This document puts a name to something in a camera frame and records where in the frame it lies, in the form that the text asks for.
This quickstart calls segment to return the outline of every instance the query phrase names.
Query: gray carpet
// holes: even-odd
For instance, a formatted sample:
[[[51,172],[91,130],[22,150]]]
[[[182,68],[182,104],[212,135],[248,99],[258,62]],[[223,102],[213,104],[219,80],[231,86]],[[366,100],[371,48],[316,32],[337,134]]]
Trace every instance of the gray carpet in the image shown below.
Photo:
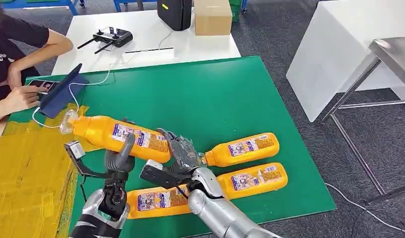
[[[317,121],[309,123],[285,77],[316,3],[316,0],[249,0],[248,12],[239,22],[233,23],[232,35],[241,55],[262,57],[324,181],[335,185],[353,201],[362,203],[363,199],[377,195],[373,184],[331,121],[325,125]],[[136,4],[132,3],[127,9],[121,7],[137,10]],[[144,7],[154,9],[155,5],[145,3]],[[86,3],[86,9],[78,7],[77,10],[79,14],[115,12],[110,0],[91,0]],[[7,13],[61,33],[67,32],[72,18],[71,12],[63,8],[17,9]],[[38,68],[42,74],[50,74],[53,64],[51,61]],[[382,89],[355,93],[349,103],[393,99],[397,97],[390,89]],[[338,117],[384,189],[405,185],[405,106],[347,110]],[[268,223],[263,227],[287,238],[349,238],[352,224],[361,210],[344,201],[335,191],[330,192],[338,207],[336,211]],[[376,210],[386,222],[405,228],[405,195],[368,208]],[[362,213],[354,237],[402,238],[405,235]]]

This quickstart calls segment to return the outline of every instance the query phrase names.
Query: black case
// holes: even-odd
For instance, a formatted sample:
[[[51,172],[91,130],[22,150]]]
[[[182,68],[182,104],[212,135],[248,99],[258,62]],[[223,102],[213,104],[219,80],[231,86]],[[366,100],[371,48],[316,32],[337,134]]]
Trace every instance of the black case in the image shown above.
[[[157,14],[174,31],[190,27],[191,8],[192,0],[157,0]]]

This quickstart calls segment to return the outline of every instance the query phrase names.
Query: blue metal frame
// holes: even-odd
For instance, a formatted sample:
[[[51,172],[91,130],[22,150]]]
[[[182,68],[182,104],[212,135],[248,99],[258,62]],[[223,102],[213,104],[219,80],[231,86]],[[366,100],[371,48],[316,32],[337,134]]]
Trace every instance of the blue metal frame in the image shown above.
[[[248,2],[248,0],[242,0],[242,12],[245,13],[247,11],[246,9],[246,3]]]
[[[48,1],[48,2],[27,2],[26,0],[15,0],[11,2],[1,2],[3,8],[25,8],[25,7],[44,7],[44,6],[68,6],[74,16],[77,16],[77,10],[75,10],[75,5],[78,0],[59,0],[59,1]]]
[[[155,2],[157,0],[142,0],[142,2]],[[136,0],[113,0],[113,4],[115,5],[116,11],[121,12],[121,7],[119,4],[121,3],[130,3],[130,2],[136,2]]]

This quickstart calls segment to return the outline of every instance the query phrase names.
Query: person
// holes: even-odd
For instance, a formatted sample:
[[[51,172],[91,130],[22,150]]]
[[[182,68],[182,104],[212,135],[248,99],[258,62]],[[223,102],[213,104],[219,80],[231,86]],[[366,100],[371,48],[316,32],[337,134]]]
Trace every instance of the person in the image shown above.
[[[11,40],[39,48],[25,55]],[[39,76],[34,65],[72,49],[65,36],[44,26],[6,15],[0,6],[0,136],[11,113],[39,104],[38,92],[45,88],[25,86],[30,76]]]

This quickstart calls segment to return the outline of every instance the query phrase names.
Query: cardboard box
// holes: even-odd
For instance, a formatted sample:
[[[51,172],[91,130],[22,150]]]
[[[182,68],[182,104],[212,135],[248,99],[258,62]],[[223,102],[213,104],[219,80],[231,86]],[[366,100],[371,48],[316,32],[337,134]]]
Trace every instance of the cardboard box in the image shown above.
[[[229,35],[232,10],[229,0],[194,0],[195,35]]]

